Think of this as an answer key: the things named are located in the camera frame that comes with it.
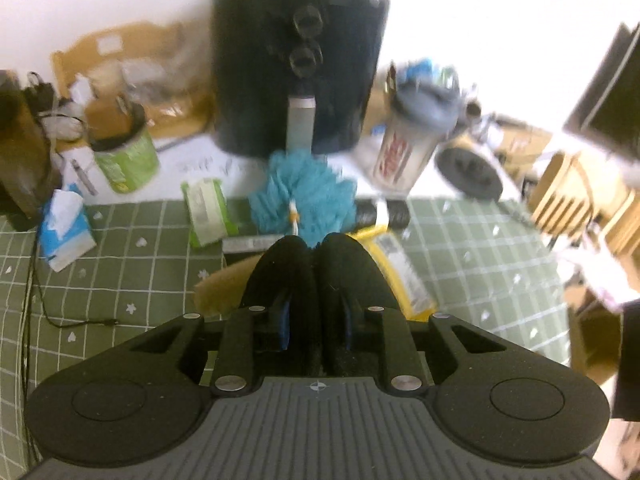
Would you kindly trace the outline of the wooden chair at right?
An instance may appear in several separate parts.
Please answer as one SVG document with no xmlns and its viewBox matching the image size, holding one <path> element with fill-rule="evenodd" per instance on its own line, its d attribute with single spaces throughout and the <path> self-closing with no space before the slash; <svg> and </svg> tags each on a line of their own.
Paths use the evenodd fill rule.
<svg viewBox="0 0 640 480">
<path fill-rule="evenodd" d="M 577 240 L 595 223 L 612 254 L 639 247 L 639 192 L 605 162 L 555 153 L 527 206 L 537 228 L 551 236 Z"/>
</svg>

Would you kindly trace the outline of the blue tissue pack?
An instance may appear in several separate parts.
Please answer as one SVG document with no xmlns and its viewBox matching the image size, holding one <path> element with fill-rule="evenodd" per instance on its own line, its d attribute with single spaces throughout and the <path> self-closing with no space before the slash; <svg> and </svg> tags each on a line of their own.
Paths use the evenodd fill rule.
<svg viewBox="0 0 640 480">
<path fill-rule="evenodd" d="M 40 245 L 53 272 L 61 272 L 96 248 L 84 196 L 76 184 L 55 190 L 44 207 Z"/>
</svg>

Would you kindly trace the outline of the black air fryer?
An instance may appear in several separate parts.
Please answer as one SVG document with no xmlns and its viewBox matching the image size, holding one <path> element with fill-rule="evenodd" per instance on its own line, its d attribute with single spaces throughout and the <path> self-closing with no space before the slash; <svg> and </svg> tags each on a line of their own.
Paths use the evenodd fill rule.
<svg viewBox="0 0 640 480">
<path fill-rule="evenodd" d="M 314 100 L 311 151 L 358 142 L 390 0 L 213 0 L 215 130 L 230 154 L 286 147 L 294 100 Z"/>
</svg>

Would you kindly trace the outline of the green tablecloth with grid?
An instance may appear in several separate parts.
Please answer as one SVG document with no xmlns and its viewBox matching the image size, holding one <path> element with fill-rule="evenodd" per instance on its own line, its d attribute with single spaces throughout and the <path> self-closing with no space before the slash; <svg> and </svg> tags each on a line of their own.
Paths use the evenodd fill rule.
<svg viewBox="0 0 640 480">
<path fill-rule="evenodd" d="M 514 200 L 410 200 L 399 240 L 439 310 L 560 363 L 570 359 L 556 263 Z M 88 210 L 96 248 L 61 272 L 30 260 L 34 237 L 1 229 L 1 474 L 25 470 L 18 380 L 29 270 L 29 378 L 41 382 L 193 309 L 194 287 L 224 266 L 219 245 L 189 243 L 179 202 Z"/>
</svg>

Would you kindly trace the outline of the black kettle base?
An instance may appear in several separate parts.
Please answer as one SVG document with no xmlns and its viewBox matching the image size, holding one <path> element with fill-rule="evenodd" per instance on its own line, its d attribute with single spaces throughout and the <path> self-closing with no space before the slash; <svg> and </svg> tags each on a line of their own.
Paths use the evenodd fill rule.
<svg viewBox="0 0 640 480">
<path fill-rule="evenodd" d="M 442 177 L 469 198 L 498 202 L 503 185 L 497 170 L 467 148 L 444 148 L 435 165 Z"/>
</svg>

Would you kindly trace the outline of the green wet wipes pack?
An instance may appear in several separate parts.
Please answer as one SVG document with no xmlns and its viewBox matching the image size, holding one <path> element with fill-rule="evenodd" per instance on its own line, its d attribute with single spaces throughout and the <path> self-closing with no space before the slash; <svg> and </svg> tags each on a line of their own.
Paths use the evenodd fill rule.
<svg viewBox="0 0 640 480">
<path fill-rule="evenodd" d="M 190 220 L 190 243 L 203 248 L 234 235 L 238 228 L 231 221 L 221 180 L 204 178 L 181 183 Z"/>
</svg>

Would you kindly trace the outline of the black electric kettle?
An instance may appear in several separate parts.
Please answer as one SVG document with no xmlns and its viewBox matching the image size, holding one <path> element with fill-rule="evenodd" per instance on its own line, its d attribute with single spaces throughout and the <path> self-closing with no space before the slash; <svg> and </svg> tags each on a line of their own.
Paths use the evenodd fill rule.
<svg viewBox="0 0 640 480">
<path fill-rule="evenodd" d="M 14 231 L 32 229 L 62 185 L 51 143 L 12 70 L 1 71 L 1 214 Z"/>
</svg>

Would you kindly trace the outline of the black garbage bag roll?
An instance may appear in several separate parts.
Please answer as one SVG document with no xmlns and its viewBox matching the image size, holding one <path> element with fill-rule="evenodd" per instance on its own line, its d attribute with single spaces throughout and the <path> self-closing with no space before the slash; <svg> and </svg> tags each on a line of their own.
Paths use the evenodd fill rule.
<svg viewBox="0 0 640 480">
<path fill-rule="evenodd" d="M 355 229 L 382 226 L 391 230 L 405 229 L 411 219 L 408 203 L 404 200 L 356 200 Z"/>
</svg>

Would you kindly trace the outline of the teal bath loofah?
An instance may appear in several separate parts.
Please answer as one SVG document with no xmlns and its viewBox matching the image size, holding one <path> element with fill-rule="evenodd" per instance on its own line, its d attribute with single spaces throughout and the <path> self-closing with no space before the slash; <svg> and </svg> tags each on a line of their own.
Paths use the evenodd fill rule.
<svg viewBox="0 0 640 480">
<path fill-rule="evenodd" d="M 309 247 L 356 223 L 357 182 L 304 151 L 275 152 L 266 182 L 250 194 L 250 216 L 262 234 L 295 235 Z"/>
</svg>

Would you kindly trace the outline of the cardboard box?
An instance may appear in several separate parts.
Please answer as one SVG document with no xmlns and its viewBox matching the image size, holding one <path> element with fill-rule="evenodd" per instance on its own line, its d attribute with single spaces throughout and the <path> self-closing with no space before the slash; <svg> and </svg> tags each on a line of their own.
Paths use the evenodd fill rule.
<svg viewBox="0 0 640 480">
<path fill-rule="evenodd" d="M 194 288 L 194 306 L 201 315 L 227 316 L 239 307 L 261 255 L 246 258 L 204 278 Z"/>
</svg>

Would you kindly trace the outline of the green lidded canister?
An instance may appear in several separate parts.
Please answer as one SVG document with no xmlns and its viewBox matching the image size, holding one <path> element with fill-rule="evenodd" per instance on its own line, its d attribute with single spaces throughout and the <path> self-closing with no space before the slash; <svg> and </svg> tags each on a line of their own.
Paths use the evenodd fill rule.
<svg viewBox="0 0 640 480">
<path fill-rule="evenodd" d="M 107 112 L 94 118 L 89 122 L 88 142 L 96 164 L 117 194 L 140 190 L 160 170 L 145 110 L 139 103 L 131 103 L 127 114 Z"/>
</svg>

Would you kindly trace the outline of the yellow snack packet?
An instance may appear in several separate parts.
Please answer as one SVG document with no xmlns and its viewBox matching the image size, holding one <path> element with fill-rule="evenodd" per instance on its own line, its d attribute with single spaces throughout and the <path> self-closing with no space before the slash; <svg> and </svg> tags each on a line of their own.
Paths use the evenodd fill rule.
<svg viewBox="0 0 640 480">
<path fill-rule="evenodd" d="M 371 226 L 349 236 L 364 247 L 384 275 L 400 310 L 408 321 L 426 322 L 436 311 L 436 302 L 393 232 Z"/>
</svg>

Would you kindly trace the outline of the shaker bottle grey lid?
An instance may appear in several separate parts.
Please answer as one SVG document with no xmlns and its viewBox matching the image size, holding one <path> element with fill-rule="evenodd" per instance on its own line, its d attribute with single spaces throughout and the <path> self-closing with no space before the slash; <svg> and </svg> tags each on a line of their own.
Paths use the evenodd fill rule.
<svg viewBox="0 0 640 480">
<path fill-rule="evenodd" d="M 392 65 L 385 97 L 385 131 L 371 177 L 383 190 L 407 193 L 457 127 L 463 104 L 458 74 L 429 60 L 403 68 Z"/>
</svg>

